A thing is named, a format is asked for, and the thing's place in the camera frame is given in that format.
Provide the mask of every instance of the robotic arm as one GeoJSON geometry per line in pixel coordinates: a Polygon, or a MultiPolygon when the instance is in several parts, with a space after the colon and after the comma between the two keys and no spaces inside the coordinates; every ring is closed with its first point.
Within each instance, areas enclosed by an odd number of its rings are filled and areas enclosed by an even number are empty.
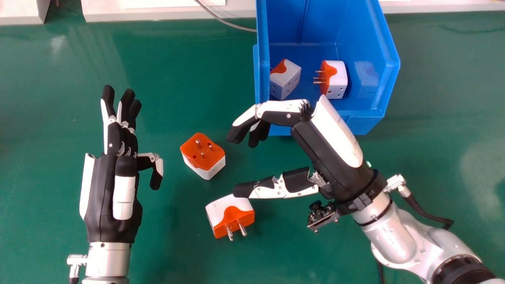
{"type": "Polygon", "coordinates": [[[142,220],[137,199],[139,171],[152,168],[150,186],[160,188],[163,160],[153,153],[138,154],[135,119],[141,103],[128,89],[113,107],[114,89],[106,85],[100,105],[104,122],[104,154],[86,154],[79,213],[86,224],[87,255],[70,255],[70,284],[79,282],[79,269],[86,266],[83,284],[128,284],[131,245],[142,220]]]}
{"type": "Polygon", "coordinates": [[[312,161],[309,168],[284,172],[279,179],[237,184],[236,197],[293,198],[320,192],[333,200],[310,205],[307,227],[314,232],[341,216],[351,215],[371,241],[375,258],[391,268],[415,273],[427,284],[503,284],[458,237],[426,226],[400,210],[390,198],[395,190],[420,215],[446,223],[452,220],[422,210],[401,175],[386,180],[370,168],[358,142],[325,96],[315,109],[306,100],[267,101],[237,118],[227,140],[240,143],[250,131],[249,146],[268,136],[270,124],[291,127],[291,134],[312,161]]]}

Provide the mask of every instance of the robotic hand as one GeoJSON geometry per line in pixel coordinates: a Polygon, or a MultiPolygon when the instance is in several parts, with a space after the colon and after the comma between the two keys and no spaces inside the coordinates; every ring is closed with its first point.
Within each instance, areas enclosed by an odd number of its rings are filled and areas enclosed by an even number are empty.
{"type": "Polygon", "coordinates": [[[294,198],[320,192],[334,200],[312,203],[307,227],[314,232],[350,214],[371,241],[375,258],[390,268],[415,273],[427,284],[503,284],[481,260],[446,229],[452,220],[423,211],[401,175],[386,180],[371,169],[358,142],[325,96],[315,109],[306,100],[267,101],[254,105],[232,124],[227,140],[240,143],[249,134],[255,147],[268,137],[270,124],[291,127],[291,135],[312,161],[309,167],[287,171],[279,178],[239,183],[236,197],[294,198]],[[398,209],[389,193],[398,190],[420,215],[443,222],[445,229],[426,226],[398,209]]]}
{"type": "Polygon", "coordinates": [[[104,154],[86,154],[79,213],[86,224],[87,255],[70,255],[70,284],[79,282],[79,268],[86,266],[83,284],[128,284],[131,245],[142,220],[137,199],[139,171],[153,169],[150,186],[158,190],[163,160],[153,153],[138,154],[135,119],[141,104],[133,90],[125,91],[114,107],[114,89],[106,85],[100,105],[104,121],[104,154]]]}

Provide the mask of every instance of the blue container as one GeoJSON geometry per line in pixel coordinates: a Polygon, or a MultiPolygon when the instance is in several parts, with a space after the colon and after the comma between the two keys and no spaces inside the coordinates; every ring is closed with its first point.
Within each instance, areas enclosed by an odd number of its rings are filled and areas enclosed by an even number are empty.
{"type": "MultiPolygon", "coordinates": [[[[342,60],[349,85],[333,106],[358,135],[384,117],[400,59],[378,0],[257,0],[256,8],[256,103],[275,100],[270,67],[287,58],[301,66],[300,83],[287,99],[315,106],[315,71],[322,60],[342,60]]],[[[289,128],[272,126],[270,135],[289,135],[289,128]]]]}

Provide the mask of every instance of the green table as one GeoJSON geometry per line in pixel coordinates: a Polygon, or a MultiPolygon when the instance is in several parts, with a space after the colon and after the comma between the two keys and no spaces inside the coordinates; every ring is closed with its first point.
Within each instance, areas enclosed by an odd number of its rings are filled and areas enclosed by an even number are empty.
{"type": "MultiPolygon", "coordinates": [[[[84,153],[102,150],[104,84],[135,90],[140,151],[165,160],[158,192],[149,173],[140,181],[132,283],[378,283],[350,217],[319,235],[305,228],[319,197],[252,201],[246,239],[212,236],[208,202],[309,164],[288,137],[253,150],[224,141],[254,102],[254,34],[214,20],[86,24],[80,13],[63,2],[43,26],[0,28],[0,283],[66,282],[68,254],[87,252],[78,202],[84,153]],[[197,131],[227,154],[212,181],[179,152],[197,131]]],[[[504,277],[505,14],[387,19],[402,68],[386,117],[359,137],[363,152],[385,176],[401,172],[428,212],[453,218],[453,232],[504,277]]],[[[386,278],[420,283],[404,271],[386,278]]]]}

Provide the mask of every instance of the orange and white plug adapter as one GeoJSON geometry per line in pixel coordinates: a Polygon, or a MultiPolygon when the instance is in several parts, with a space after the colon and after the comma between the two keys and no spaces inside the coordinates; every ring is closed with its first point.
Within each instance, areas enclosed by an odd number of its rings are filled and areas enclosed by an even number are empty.
{"type": "Polygon", "coordinates": [[[347,89],[347,71],[344,61],[323,60],[320,70],[317,70],[314,84],[319,84],[321,94],[329,99],[341,99],[347,89]]]}
{"type": "Polygon", "coordinates": [[[246,236],[245,227],[254,223],[254,209],[249,199],[237,198],[233,194],[209,203],[205,211],[216,239],[228,235],[233,241],[233,232],[238,230],[246,236]]]}
{"type": "Polygon", "coordinates": [[[214,177],[226,164],[223,148],[200,132],[181,145],[181,153],[184,163],[206,180],[214,177]]]}
{"type": "Polygon", "coordinates": [[[270,94],[282,101],[298,86],[300,75],[300,66],[283,59],[270,71],[270,94]]]}

